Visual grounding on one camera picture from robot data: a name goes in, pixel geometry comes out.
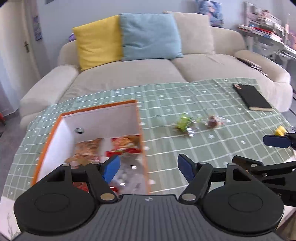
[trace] orange box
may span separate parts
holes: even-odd
[[[149,192],[143,136],[139,123],[136,100],[99,105],[61,114],[39,157],[32,185],[63,164],[67,158],[73,156],[76,143],[96,138],[109,139],[111,143],[112,138],[140,135],[142,165],[145,170],[143,174],[146,191]],[[75,131],[77,128],[82,128],[84,132],[78,134]],[[104,156],[106,151],[111,150],[111,145],[104,144],[100,149],[100,153]]]

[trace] green candy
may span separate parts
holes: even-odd
[[[190,117],[188,114],[186,113],[183,113],[181,115],[181,118],[180,120],[177,122],[177,125],[176,127],[183,131],[183,132],[186,132],[187,131],[187,128],[191,125],[192,123],[192,117]]]

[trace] sofa cushion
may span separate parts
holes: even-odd
[[[59,57],[57,59],[57,65],[71,64],[80,68],[78,50],[77,50],[77,40],[66,43],[59,52]]]
[[[171,82],[186,81],[170,60],[118,61],[82,72],[59,102],[100,91]]]
[[[262,94],[280,112],[287,111],[291,105],[292,89],[289,84],[273,82],[235,57],[189,54],[172,62],[188,82],[215,78],[255,78]]]
[[[182,57],[181,39],[171,14],[122,13],[123,61]]]
[[[81,70],[121,60],[119,16],[73,28]]]
[[[214,39],[209,16],[197,13],[168,12],[176,20],[183,54],[213,54]]]

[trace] door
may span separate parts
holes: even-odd
[[[0,55],[18,100],[39,81],[40,76],[30,50],[24,14],[23,0],[9,0],[0,8]]]

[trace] yellow pillow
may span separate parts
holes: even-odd
[[[73,31],[82,71],[121,60],[119,15],[73,28]]]

